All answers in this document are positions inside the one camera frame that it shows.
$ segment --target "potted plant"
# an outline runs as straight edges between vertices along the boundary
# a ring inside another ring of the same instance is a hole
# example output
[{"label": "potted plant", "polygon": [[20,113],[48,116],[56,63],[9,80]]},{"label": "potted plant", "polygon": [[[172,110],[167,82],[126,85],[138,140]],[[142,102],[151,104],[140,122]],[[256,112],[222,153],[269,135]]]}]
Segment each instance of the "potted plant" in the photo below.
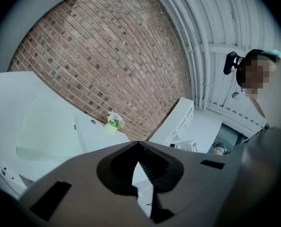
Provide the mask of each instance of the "potted plant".
[{"label": "potted plant", "polygon": [[117,128],[122,128],[123,126],[125,126],[125,122],[123,121],[122,117],[114,111],[108,112],[108,114],[108,122],[106,123],[104,128],[109,132],[109,134],[113,135],[115,134]]}]

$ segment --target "gray wall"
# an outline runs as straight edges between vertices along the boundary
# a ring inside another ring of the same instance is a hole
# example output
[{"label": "gray wall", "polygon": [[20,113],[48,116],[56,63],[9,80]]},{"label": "gray wall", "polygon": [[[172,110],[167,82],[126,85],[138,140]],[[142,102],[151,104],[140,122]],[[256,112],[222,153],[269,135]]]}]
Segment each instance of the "gray wall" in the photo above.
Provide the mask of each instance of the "gray wall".
[{"label": "gray wall", "polygon": [[8,70],[19,44],[32,26],[63,0],[17,0],[0,24],[0,72]]}]

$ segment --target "brick wall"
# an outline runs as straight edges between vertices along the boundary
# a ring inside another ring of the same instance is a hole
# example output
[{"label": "brick wall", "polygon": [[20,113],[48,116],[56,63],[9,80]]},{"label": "brick wall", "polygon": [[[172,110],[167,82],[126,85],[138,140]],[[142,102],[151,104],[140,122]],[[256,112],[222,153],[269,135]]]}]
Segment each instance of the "brick wall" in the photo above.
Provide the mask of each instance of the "brick wall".
[{"label": "brick wall", "polygon": [[34,71],[52,90],[105,123],[146,140],[180,97],[189,97],[181,45],[158,0],[66,0],[43,16],[9,71]]}]

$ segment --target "black slot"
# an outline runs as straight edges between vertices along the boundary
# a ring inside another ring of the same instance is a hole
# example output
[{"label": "black slot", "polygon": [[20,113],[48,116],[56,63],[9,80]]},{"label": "black slot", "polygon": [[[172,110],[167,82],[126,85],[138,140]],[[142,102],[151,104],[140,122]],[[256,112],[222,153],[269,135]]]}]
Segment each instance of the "black slot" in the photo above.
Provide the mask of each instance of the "black slot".
[{"label": "black slot", "polygon": [[217,168],[217,169],[222,169],[225,165],[224,163],[209,161],[209,160],[203,160],[200,164],[205,165],[205,166],[210,166],[213,168]]},{"label": "black slot", "polygon": [[66,182],[55,183],[31,208],[30,211],[38,217],[48,221],[64,198],[71,184]]}]

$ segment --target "flower pot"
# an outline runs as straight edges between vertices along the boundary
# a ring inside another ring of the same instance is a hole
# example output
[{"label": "flower pot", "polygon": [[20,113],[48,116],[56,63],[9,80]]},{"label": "flower pot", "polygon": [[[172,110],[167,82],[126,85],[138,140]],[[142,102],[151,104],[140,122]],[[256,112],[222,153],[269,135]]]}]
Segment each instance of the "flower pot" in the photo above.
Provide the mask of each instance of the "flower pot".
[{"label": "flower pot", "polygon": [[115,134],[117,128],[111,125],[110,123],[106,123],[104,126],[105,130],[108,132],[109,135]]}]

